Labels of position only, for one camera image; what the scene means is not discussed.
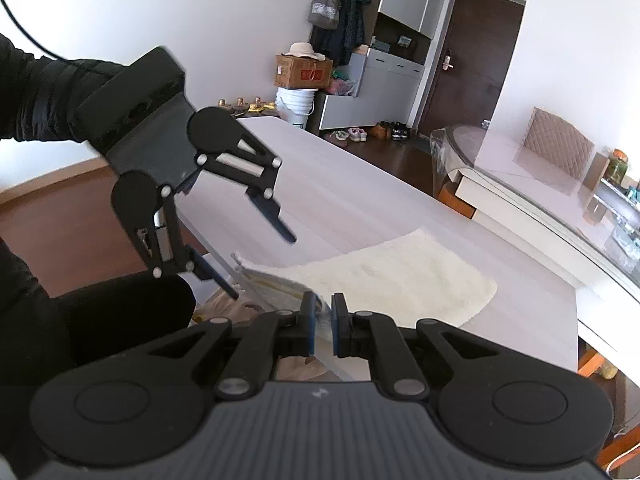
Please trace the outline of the left forearm black sleeve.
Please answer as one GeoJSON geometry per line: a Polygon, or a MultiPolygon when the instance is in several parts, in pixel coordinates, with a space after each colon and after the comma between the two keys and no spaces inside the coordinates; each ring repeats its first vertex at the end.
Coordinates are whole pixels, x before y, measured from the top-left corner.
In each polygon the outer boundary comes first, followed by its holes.
{"type": "Polygon", "coordinates": [[[2,37],[2,138],[84,142],[86,136],[76,126],[76,110],[123,69],[101,60],[68,64],[45,56],[35,58],[2,37]]]}

